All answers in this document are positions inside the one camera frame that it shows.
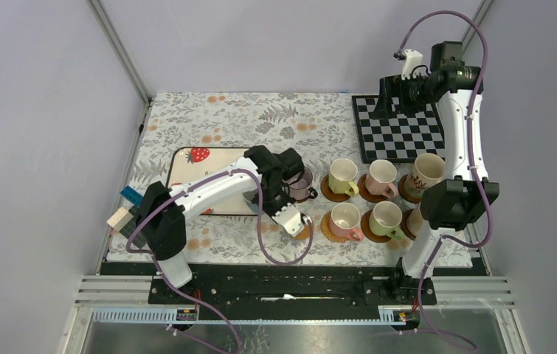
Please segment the white cup green body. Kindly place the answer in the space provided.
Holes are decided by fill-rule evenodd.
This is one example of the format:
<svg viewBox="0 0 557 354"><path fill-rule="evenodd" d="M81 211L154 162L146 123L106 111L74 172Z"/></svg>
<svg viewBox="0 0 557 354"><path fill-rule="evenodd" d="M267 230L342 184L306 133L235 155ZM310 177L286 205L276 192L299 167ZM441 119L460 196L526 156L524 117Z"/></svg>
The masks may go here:
<svg viewBox="0 0 557 354"><path fill-rule="evenodd" d="M377 203L371 210L367 222L370 239L376 242L400 240L404 235L401 230L402 218L403 213L397 204L391 201Z"/></svg>

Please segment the white cup pink front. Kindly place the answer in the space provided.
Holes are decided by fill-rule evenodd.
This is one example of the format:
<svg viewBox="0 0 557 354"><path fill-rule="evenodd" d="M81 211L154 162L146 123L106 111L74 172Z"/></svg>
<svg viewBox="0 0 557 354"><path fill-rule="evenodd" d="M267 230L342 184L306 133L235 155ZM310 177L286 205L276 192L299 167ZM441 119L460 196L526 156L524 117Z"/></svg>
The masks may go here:
<svg viewBox="0 0 557 354"><path fill-rule="evenodd" d="M395 184L398 175L395 165L385 159L374 161L368 170L365 179L365 189L370 195L395 198L399 192Z"/></svg>

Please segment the woven rattan coaster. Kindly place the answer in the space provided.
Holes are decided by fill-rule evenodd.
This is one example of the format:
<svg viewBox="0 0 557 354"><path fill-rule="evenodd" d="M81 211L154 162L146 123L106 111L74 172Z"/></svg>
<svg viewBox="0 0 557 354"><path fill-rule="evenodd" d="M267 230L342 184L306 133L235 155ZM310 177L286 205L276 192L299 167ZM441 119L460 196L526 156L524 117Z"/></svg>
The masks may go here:
<svg viewBox="0 0 557 354"><path fill-rule="evenodd" d="M323 218L320 222L320 229L321 229L322 234L330 242L334 242L334 243L345 243L345 242L347 242L346 237L337 236L331 231L331 212L327 212L323 216Z"/></svg>

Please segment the large cream cup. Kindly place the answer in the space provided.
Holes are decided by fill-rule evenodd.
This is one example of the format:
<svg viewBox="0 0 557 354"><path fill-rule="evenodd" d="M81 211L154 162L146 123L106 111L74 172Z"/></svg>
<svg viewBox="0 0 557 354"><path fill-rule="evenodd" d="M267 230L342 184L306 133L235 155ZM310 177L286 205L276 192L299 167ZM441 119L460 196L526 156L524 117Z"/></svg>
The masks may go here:
<svg viewBox="0 0 557 354"><path fill-rule="evenodd" d="M404 182L404 191L412 199L421 199L423 193L443 180L446 163L433 153L419 155Z"/></svg>

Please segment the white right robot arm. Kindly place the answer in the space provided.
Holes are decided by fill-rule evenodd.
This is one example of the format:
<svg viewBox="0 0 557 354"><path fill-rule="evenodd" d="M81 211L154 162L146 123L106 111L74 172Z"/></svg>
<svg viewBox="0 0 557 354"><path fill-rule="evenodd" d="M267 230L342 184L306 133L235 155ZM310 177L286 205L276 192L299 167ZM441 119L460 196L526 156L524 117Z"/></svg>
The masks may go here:
<svg viewBox="0 0 557 354"><path fill-rule="evenodd" d="M426 105L436 107L443 127L443 177L429 187L420 202L424 222L412 248L402 257L404 275L390 281L388 292L395 302L406 304L418 293L413 278L426 278L445 241L462 243L457 235L482 215L491 219L491 204L499 185L490 181L482 158L480 105L486 65L468 66L457 41L435 44L429 73L418 74L423 56L413 49L399 49L400 74L380 80L376 119L396 114L416 114Z"/></svg>

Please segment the white cup pink handle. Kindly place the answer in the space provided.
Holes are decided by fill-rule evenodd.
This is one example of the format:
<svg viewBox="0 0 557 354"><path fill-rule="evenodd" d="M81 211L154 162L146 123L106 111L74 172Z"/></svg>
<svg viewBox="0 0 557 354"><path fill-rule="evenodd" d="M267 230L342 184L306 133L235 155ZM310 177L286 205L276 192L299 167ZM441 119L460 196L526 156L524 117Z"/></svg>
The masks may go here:
<svg viewBox="0 0 557 354"><path fill-rule="evenodd" d="M337 204L331 210L329 227L331 232L340 240L362 242L364 234L359 228L361 213L350 203Z"/></svg>

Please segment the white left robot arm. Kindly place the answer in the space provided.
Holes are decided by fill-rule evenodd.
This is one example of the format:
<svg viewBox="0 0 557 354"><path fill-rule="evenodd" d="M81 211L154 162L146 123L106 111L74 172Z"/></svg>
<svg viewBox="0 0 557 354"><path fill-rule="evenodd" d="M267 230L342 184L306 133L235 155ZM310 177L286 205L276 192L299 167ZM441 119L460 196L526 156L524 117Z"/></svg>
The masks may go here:
<svg viewBox="0 0 557 354"><path fill-rule="evenodd" d="M292 237L313 232L312 220L298 210L284 185L303 173L302 158L294 149L272 153L257 145L233 163L195 181L171 188L153 183L142 197L129 240L137 236L145 239L157 271L167 282L166 294L177 303L187 302L194 293L193 274L182 253L187 222L240 196L257 217L268 216Z"/></svg>

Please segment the cream tray with black rim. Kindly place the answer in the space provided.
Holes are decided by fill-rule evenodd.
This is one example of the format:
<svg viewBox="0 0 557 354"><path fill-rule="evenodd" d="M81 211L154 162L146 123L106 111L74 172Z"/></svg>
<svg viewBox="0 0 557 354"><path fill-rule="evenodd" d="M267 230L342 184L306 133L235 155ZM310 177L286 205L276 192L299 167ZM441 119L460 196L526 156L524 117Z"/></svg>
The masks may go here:
<svg viewBox="0 0 557 354"><path fill-rule="evenodd" d="M214 173L241 157L247 147L182 147L174 154L167 175L167 186L189 183ZM203 215L256 216L242 195L235 195L211 206Z"/></svg>

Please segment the brown ridged wooden coaster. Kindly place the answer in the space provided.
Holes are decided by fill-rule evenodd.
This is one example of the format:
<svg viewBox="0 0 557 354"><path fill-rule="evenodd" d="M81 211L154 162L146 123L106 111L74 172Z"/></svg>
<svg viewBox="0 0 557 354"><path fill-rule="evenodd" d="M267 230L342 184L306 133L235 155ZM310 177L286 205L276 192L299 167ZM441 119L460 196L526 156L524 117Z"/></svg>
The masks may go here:
<svg viewBox="0 0 557 354"><path fill-rule="evenodd" d="M364 234L364 236L374 242L374 243L386 243L392 240L391 237L389 236L378 236L375 235L371 228L370 228L370 216L371 216L372 210L367 211L366 213L364 213L361 217L361 221L360 221L360 227L361 227L361 231Z"/></svg>

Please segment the purple cup dark handle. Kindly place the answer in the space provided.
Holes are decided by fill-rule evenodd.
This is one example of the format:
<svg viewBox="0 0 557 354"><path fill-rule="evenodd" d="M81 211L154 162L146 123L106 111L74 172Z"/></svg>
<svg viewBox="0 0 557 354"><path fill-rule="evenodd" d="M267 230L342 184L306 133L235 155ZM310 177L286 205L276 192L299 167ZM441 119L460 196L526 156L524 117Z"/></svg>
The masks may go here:
<svg viewBox="0 0 557 354"><path fill-rule="evenodd" d="M313 174L308 167L304 167L300 175L294 176L286 181L289 195L296 202L304 202L315 199L318 196L317 190L313 187Z"/></svg>

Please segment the black white chessboard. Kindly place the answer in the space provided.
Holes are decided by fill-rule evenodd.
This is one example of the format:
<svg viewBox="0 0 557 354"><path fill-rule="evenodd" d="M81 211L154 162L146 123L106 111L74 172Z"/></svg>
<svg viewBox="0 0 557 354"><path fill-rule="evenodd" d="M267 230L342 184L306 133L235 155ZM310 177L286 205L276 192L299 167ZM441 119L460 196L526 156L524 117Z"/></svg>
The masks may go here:
<svg viewBox="0 0 557 354"><path fill-rule="evenodd" d="M351 100L361 160L365 164L377 159L410 163L423 153L444 157L443 127L432 105L416 114L399 114L399 100L393 97L388 117L376 119L376 95L353 95Z"/></svg>

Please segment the white cup blue handle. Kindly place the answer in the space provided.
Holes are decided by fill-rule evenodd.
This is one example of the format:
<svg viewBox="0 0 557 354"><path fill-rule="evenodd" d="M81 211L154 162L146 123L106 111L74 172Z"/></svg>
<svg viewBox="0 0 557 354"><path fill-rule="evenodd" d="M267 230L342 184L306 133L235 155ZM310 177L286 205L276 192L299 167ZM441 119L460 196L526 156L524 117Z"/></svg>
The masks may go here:
<svg viewBox="0 0 557 354"><path fill-rule="evenodd" d="M261 198L258 191L244 192L243 199L246 202L248 208L255 215L263 215L264 213L263 208L259 206L259 202L261 201Z"/></svg>

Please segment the lilac cup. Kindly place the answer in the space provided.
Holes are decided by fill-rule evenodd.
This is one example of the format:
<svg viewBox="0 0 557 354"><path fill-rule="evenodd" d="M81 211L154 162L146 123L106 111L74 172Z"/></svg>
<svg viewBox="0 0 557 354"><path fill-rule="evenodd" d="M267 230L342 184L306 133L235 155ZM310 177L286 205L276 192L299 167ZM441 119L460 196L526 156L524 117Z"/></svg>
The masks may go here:
<svg viewBox="0 0 557 354"><path fill-rule="evenodd" d="M419 235L423 222L424 219L421 214L421 204L417 204L406 220L406 227L412 240Z"/></svg>

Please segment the white cup yellow handle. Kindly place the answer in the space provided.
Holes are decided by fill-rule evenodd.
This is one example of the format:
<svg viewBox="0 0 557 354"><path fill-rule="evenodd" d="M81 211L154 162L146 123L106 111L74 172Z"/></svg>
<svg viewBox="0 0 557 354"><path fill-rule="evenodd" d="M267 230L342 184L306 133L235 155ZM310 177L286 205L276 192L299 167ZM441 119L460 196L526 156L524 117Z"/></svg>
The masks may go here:
<svg viewBox="0 0 557 354"><path fill-rule="evenodd" d="M355 178L358 175L356 164L346 158L336 159L330 165L328 186L335 195L355 196L359 194Z"/></svg>

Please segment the light bamboo coaster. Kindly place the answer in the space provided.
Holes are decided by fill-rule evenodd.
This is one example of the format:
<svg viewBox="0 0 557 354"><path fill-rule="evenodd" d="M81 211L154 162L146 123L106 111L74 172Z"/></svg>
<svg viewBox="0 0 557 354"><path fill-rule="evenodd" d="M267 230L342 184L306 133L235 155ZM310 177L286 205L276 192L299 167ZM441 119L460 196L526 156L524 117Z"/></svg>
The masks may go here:
<svg viewBox="0 0 557 354"><path fill-rule="evenodd" d="M310 237L311 233L314 232L314 227L310 224L305 225L304 229L294 236L295 240L306 240Z"/></svg>

